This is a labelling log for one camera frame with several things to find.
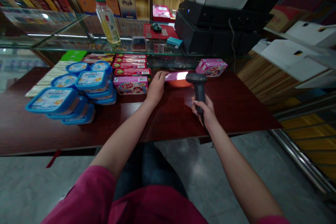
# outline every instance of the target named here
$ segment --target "tiled floor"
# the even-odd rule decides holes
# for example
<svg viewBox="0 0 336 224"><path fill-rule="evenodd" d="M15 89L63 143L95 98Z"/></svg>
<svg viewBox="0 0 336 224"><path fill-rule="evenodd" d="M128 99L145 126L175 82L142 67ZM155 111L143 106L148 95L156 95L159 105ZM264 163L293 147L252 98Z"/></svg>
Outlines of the tiled floor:
<svg viewBox="0 0 336 224"><path fill-rule="evenodd" d="M264 180L291 223L336 223L336 214L267 132L233 138ZM247 223L226 180L216 150L195 140L156 146L175 168L189 199L209 223ZM89 165L93 157L0 158L0 223L39 223Z"/></svg>

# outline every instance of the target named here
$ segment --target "pink shirt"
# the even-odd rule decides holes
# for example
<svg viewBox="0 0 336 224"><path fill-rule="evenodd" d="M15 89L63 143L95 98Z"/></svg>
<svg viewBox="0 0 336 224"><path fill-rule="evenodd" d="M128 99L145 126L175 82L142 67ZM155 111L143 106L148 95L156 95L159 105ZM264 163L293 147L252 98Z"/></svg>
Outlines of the pink shirt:
<svg viewBox="0 0 336 224"><path fill-rule="evenodd" d="M207 223L196 207L172 187L147 186L112 202L115 184L108 169L90 166L42 223ZM288 223L279 216L259 221Z"/></svg>

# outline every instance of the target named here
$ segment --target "dark wood tabletop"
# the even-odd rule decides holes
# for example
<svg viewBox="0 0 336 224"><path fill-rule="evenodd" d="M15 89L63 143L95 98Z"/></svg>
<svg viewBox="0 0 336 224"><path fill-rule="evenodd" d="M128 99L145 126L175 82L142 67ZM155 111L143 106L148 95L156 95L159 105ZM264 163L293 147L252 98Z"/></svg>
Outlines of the dark wood tabletop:
<svg viewBox="0 0 336 224"><path fill-rule="evenodd" d="M91 124L64 125L45 115L27 112L24 95L49 71L34 68L0 95L0 155L51 152L103 145L142 104L146 95L118 96L115 105L96 105ZM232 72L208 78L205 91L219 123L230 135L281 128L280 123ZM192 84L167 82L164 95L141 136L141 142L206 136L192 113Z"/></svg>

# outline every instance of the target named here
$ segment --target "plastic bottle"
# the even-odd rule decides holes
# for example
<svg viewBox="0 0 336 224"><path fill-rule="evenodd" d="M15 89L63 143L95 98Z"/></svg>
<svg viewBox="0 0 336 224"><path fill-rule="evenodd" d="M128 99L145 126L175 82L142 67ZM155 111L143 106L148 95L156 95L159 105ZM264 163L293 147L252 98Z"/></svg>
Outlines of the plastic bottle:
<svg viewBox="0 0 336 224"><path fill-rule="evenodd" d="M116 21L114 20L113 12L106 4L106 0L96 0L96 3L96 12L107 41L112 44L120 43L120 35L117 29Z"/></svg>

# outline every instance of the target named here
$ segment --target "pink sleeve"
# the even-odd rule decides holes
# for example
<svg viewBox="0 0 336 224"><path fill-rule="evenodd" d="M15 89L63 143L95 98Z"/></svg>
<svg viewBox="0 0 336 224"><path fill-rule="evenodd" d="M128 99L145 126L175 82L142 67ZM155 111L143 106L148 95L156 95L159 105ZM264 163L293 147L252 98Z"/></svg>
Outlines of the pink sleeve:
<svg viewBox="0 0 336 224"><path fill-rule="evenodd" d="M267 216L258 221L258 224L290 224L289 221L282 216Z"/></svg>
<svg viewBox="0 0 336 224"><path fill-rule="evenodd" d="M88 167L42 223L107 223L115 184L108 169Z"/></svg>

